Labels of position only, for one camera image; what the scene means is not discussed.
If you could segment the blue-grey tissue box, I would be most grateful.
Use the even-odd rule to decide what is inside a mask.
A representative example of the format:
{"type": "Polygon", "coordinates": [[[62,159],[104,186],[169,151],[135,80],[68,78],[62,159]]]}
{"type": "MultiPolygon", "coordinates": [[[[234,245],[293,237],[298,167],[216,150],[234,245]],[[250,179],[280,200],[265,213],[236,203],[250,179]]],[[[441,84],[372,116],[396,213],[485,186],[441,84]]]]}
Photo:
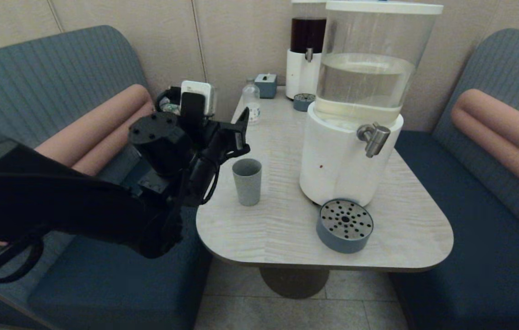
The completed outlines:
{"type": "Polygon", "coordinates": [[[274,99],[277,93],[277,75],[272,73],[259,74],[254,80],[259,89],[261,99],[274,99]]]}

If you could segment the large blue drip tray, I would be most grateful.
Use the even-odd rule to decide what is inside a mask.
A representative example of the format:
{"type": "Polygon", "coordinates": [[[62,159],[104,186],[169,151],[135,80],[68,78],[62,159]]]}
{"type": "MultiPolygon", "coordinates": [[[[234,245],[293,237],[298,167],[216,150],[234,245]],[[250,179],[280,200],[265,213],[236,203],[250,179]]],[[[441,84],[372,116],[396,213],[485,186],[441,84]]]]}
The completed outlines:
{"type": "Polygon", "coordinates": [[[373,230],[373,218],[356,201],[337,198],[320,208],[316,232],[321,242],[333,251],[356,253],[364,249],[373,230]]]}

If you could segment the white dispenser lid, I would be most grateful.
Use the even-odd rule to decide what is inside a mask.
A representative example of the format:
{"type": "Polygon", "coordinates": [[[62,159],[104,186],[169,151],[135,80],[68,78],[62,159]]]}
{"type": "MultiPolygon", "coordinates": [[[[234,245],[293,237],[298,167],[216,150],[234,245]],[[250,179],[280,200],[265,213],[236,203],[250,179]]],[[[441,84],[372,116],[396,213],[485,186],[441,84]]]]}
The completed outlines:
{"type": "Polygon", "coordinates": [[[402,1],[327,0],[328,11],[391,13],[404,15],[440,15],[444,6],[402,1]]]}

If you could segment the small blue drip tray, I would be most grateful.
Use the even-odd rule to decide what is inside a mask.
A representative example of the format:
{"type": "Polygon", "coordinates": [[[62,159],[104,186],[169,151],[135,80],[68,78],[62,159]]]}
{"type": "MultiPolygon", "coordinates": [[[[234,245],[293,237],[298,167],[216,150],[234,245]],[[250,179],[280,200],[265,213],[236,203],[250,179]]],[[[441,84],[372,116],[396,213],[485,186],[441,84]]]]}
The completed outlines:
{"type": "Polygon", "coordinates": [[[314,94],[299,93],[293,97],[293,108],[296,111],[308,111],[310,104],[316,99],[314,94]]]}

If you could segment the pink bolster cushion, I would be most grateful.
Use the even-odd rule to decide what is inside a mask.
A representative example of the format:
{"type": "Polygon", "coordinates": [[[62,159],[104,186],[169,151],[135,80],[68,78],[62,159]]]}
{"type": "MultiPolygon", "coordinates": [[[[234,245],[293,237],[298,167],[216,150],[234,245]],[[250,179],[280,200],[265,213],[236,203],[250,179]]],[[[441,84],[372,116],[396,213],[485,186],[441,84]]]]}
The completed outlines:
{"type": "Polygon", "coordinates": [[[475,88],[452,107],[453,125],[519,178],[519,110],[475,88]]]}
{"type": "Polygon", "coordinates": [[[34,150],[82,175],[96,177],[126,147],[129,126],[153,111],[148,90],[132,84],[34,150]]]}

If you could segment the small clear bottle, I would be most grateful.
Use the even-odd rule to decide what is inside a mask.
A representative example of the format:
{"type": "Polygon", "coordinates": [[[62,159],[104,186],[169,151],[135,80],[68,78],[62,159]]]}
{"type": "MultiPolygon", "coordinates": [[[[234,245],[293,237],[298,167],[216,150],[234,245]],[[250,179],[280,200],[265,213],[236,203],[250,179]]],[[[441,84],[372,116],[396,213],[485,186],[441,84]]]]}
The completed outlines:
{"type": "Polygon", "coordinates": [[[243,110],[248,109],[248,125],[256,125],[260,121],[260,89],[255,85],[254,78],[248,78],[242,89],[243,110]]]}

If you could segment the dark drink dispenser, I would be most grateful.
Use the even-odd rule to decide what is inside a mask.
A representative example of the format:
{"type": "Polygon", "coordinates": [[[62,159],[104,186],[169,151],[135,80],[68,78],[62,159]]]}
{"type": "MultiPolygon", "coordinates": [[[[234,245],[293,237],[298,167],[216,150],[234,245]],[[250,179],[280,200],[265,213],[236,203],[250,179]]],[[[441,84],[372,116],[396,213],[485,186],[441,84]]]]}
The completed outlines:
{"type": "Polygon", "coordinates": [[[326,31],[327,0],[291,0],[290,46],[287,50],[286,96],[316,94],[326,31]],[[313,48],[311,63],[305,60],[306,48],[313,48]]]}

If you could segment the large clear water dispenser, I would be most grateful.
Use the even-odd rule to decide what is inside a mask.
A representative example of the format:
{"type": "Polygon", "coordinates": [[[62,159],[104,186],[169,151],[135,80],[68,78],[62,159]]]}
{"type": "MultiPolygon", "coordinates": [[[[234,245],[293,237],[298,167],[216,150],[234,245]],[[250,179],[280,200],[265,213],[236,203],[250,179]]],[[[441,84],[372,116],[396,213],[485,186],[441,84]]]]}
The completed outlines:
{"type": "Polygon", "coordinates": [[[328,11],[316,99],[306,115],[299,184],[312,202],[371,202],[404,125],[406,96],[441,15],[328,11]],[[361,125],[391,134],[372,158],[361,125]]]}

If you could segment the large steel dispenser tap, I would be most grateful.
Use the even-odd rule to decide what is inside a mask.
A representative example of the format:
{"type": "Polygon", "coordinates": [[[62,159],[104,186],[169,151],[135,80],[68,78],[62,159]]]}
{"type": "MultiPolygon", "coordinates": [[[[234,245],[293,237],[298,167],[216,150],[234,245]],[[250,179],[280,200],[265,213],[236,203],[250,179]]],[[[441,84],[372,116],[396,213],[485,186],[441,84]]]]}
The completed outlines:
{"type": "Polygon", "coordinates": [[[368,158],[377,156],[381,152],[390,134],[390,129],[377,122],[361,125],[356,132],[358,140],[366,143],[365,155],[368,158]]]}

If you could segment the blue upholstered bench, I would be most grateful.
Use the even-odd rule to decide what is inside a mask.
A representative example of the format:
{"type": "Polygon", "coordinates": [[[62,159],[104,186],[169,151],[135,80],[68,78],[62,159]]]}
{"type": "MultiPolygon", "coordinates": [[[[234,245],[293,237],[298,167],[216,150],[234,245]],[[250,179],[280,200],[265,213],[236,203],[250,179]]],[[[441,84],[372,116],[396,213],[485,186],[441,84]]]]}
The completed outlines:
{"type": "MultiPolygon", "coordinates": [[[[32,148],[125,88],[148,83],[125,36],[98,26],[0,49],[0,134],[32,148]]],[[[48,330],[192,330],[212,256],[182,209],[161,258],[52,232],[39,263],[0,284],[0,324],[48,330]]]]}
{"type": "Polygon", "coordinates": [[[436,267],[390,274],[414,330],[519,330],[519,178],[453,124],[457,100],[473,89],[519,111],[519,29],[481,42],[431,133],[398,138],[454,236],[436,267]]]}

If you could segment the ribbed table pedestal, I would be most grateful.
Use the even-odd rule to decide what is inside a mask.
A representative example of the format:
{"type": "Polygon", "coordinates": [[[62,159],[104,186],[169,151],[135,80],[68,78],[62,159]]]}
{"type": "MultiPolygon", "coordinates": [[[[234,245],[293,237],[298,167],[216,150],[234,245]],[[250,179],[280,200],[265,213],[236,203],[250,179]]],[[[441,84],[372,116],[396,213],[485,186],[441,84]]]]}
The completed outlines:
{"type": "Polygon", "coordinates": [[[272,291],[290,299],[306,299],[318,294],[330,275],[329,270],[298,268],[260,268],[259,273],[272,291]]]}

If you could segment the grey plastic cup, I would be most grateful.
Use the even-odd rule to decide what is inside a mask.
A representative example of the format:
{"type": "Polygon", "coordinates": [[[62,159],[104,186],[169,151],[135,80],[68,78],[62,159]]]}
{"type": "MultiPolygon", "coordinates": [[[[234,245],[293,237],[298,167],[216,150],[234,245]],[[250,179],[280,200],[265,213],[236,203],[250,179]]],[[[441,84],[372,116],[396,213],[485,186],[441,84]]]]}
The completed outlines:
{"type": "Polygon", "coordinates": [[[233,164],[232,172],[239,203],[257,205],[261,198],[262,164],[257,159],[240,159],[233,164]]]}

